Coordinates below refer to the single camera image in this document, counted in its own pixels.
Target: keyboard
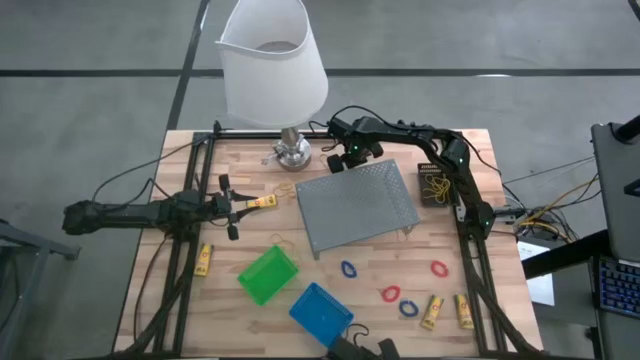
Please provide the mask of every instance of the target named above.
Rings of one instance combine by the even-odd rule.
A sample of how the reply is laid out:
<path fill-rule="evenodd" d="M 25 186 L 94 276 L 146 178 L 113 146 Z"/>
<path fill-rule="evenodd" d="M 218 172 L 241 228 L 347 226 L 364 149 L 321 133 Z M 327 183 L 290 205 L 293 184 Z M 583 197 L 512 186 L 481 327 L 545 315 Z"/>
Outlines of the keyboard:
<path fill-rule="evenodd" d="M 602 257 L 595 261 L 598 307 L 640 319 L 640 267 Z"/>

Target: metal lamp base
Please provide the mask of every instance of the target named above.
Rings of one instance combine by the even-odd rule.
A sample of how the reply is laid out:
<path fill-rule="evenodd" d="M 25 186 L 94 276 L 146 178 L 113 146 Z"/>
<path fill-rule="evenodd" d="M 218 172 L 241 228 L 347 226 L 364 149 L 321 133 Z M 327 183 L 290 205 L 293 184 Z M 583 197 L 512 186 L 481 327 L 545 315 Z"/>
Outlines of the metal lamp base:
<path fill-rule="evenodd" d="M 282 139 L 273 145 L 278 163 L 287 171 L 300 171 L 311 162 L 311 144 L 296 128 L 282 129 Z"/>

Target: wooden table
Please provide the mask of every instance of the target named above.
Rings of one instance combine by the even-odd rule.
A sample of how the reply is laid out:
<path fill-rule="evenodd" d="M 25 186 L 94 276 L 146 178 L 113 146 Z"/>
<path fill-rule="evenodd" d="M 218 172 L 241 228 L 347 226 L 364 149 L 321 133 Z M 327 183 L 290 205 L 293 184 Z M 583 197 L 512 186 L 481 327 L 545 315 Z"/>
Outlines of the wooden table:
<path fill-rule="evenodd" d="M 168 132 L 163 154 L 189 143 L 192 134 L 192 131 Z M 495 165 L 488 131 L 464 130 L 464 134 L 480 150 L 483 159 Z M 324 157 L 320 157 L 320 147 L 327 144 L 329 142 L 312 141 L 311 164 L 302 172 L 292 173 L 282 170 L 275 162 L 261 165 L 261 160 L 271 152 L 271 141 L 218 141 L 209 189 L 219 190 L 218 175 L 225 173 L 229 174 L 233 189 L 256 196 L 273 193 L 281 183 L 291 184 L 328 175 L 330 172 L 322 161 Z M 208 276 L 195 277 L 193 281 L 183 356 L 310 357 L 325 354 L 326 348 L 288 314 L 311 282 L 328 290 L 355 314 L 356 322 L 371 329 L 371 335 L 360 337 L 359 343 L 376 352 L 379 351 L 377 342 L 390 337 L 401 356 L 477 355 L 473 331 L 459 328 L 453 303 L 453 295 L 466 293 L 467 288 L 452 210 L 421 206 L 416 164 L 426 162 L 426 156 L 418 147 L 382 145 L 385 154 L 378 160 L 396 160 L 421 217 L 421 223 L 413 232 L 408 237 L 400 231 L 392 232 L 323 251 L 320 260 L 315 261 L 295 198 L 280 197 L 277 209 L 260 210 L 244 218 L 239 224 L 238 241 L 228 240 L 226 228 L 204 223 L 200 241 L 213 244 L 214 251 Z M 160 163 L 156 179 L 167 192 L 182 190 L 188 157 L 186 148 Z M 471 169 L 484 200 L 492 205 L 504 205 L 499 175 L 480 163 L 473 153 Z M 157 191 L 152 197 L 163 198 Z M 509 231 L 508 227 L 498 225 L 495 229 Z M 297 263 L 300 272 L 270 302 L 259 307 L 236 278 L 280 238 L 288 241 L 281 242 L 281 246 Z M 116 350 L 124 349 L 132 342 L 134 304 L 145 270 L 161 241 L 162 233 L 157 230 L 145 230 L 142 234 Z M 170 242 L 167 241 L 161 250 L 151 272 L 141 301 L 138 331 L 160 305 Z M 492 234 L 487 247 L 500 306 L 526 339 L 541 349 L 538 326 L 513 237 Z M 347 279 L 342 275 L 342 260 L 349 260 L 356 266 L 357 278 Z M 438 278 L 431 273 L 432 260 L 447 264 L 447 278 Z M 404 318 L 398 312 L 397 302 L 388 304 L 382 300 L 381 289 L 392 284 L 401 287 L 401 298 L 412 299 L 420 307 L 418 317 Z M 443 297 L 445 303 L 435 330 L 430 332 L 421 328 L 418 322 L 432 294 Z M 492 340 L 486 309 L 483 317 L 487 337 Z M 175 313 L 169 320 L 167 339 L 173 339 L 172 321 L 175 321 Z"/>

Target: gray floor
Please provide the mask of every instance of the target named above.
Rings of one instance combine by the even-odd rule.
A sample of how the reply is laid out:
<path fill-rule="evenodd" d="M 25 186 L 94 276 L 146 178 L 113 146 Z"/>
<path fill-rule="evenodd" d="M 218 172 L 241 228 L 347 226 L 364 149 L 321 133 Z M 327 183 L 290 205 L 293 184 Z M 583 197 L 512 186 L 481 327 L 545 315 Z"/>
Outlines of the gray floor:
<path fill-rule="evenodd" d="M 327 68 L 640 64 L 640 22 L 626 0 L 305 3 Z M 0 0 L 0 69 L 179 69 L 198 4 Z M 233 5 L 233 0 L 211 2 L 194 67 L 220 66 L 214 41 Z M 69 237 L 60 229 L 62 209 L 90 197 L 110 175 L 158 154 L 177 83 L 177 78 L 0 78 L 0 217 L 83 247 L 74 263 L 52 258 L 19 358 L 109 352 L 138 232 Z M 589 126 L 637 115 L 639 93 L 640 78 L 624 76 L 332 78 L 316 118 L 326 120 L 339 107 L 360 104 L 389 119 L 489 128 L 508 180 L 590 155 Z M 192 79 L 178 128 L 208 129 L 216 119 L 245 127 L 226 119 L 222 80 Z M 101 199 L 134 195 L 153 171 L 123 178 Z M 527 205 L 539 205 L 594 173 L 591 163 L 512 189 Z M 599 200 L 566 214 L 581 235 L 605 226 Z M 539 322 L 547 350 L 589 356 L 579 325 L 546 316 Z"/>

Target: white lampshade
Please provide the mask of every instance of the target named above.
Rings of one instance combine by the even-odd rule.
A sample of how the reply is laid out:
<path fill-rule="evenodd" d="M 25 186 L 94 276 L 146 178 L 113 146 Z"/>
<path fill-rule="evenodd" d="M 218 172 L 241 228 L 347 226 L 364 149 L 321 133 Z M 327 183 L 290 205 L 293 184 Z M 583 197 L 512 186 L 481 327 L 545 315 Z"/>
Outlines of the white lampshade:
<path fill-rule="evenodd" d="M 299 0 L 239 0 L 217 42 L 227 111 L 261 127 L 308 121 L 328 81 Z"/>

